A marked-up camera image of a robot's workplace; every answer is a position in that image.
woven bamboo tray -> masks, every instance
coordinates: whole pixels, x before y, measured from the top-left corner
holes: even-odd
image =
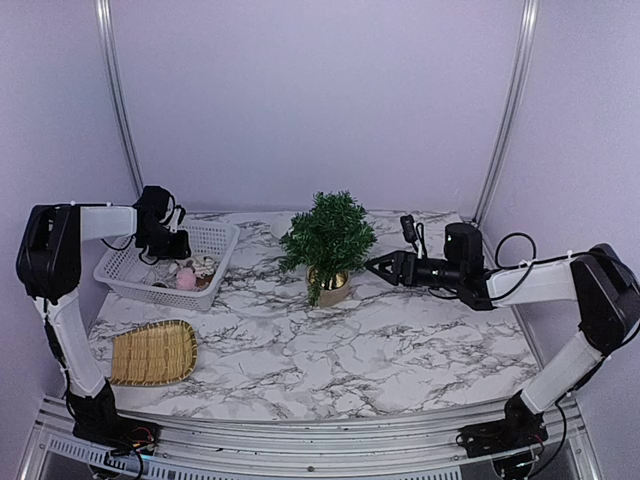
[[[184,320],[166,320],[113,339],[111,383],[155,387],[184,380],[196,366],[195,332]]]

white marble countertop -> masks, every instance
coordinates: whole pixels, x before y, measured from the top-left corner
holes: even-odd
[[[456,214],[413,212],[440,257]],[[269,233],[277,213],[198,215],[240,226],[225,281],[208,312],[107,296],[90,334],[105,375],[112,338],[137,326],[183,319],[197,332],[198,363],[183,382],[114,387],[118,408],[199,418],[279,420],[398,415],[513,394],[538,370],[509,309],[474,312],[425,289],[352,278],[336,307],[308,306],[304,270],[283,274]],[[370,215],[371,255],[407,248],[399,212]]]

green plant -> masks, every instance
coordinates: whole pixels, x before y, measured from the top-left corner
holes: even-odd
[[[280,268],[292,271],[298,265],[307,265],[315,270],[315,281],[309,282],[309,302],[316,305],[322,289],[331,289],[338,273],[364,266],[376,237],[364,221],[366,210],[349,192],[318,192],[313,202],[311,211],[291,220],[291,234],[280,240],[286,253]]]

lavender backdrop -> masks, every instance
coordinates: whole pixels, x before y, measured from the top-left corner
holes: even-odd
[[[541,257],[611,243],[640,274],[640,3],[545,1],[509,155],[484,230],[533,235]],[[505,261],[529,255],[510,248]],[[550,359],[575,305],[523,309]],[[640,341],[614,354],[579,404],[607,480],[640,470]]]
[[[471,215],[522,2],[114,0],[145,180],[191,209],[308,205]]]
[[[0,465],[15,472],[45,393],[62,381],[42,322],[15,274],[15,255],[36,203],[131,202],[92,2],[0,2]],[[83,313],[105,290],[91,278],[103,252],[84,253]]]

white plastic basket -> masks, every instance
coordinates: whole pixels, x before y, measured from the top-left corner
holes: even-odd
[[[238,243],[240,229],[237,225],[190,219],[185,219],[179,229],[189,232],[192,255],[209,255],[216,261],[216,273],[204,290],[187,292],[153,287],[152,280],[149,284],[144,283],[145,278],[153,278],[149,273],[157,267],[140,261],[140,249],[135,248],[135,242],[122,252],[108,250],[94,270],[94,278],[106,283],[123,297],[189,310],[209,310]],[[121,238],[114,246],[122,247],[125,243],[126,239]]]

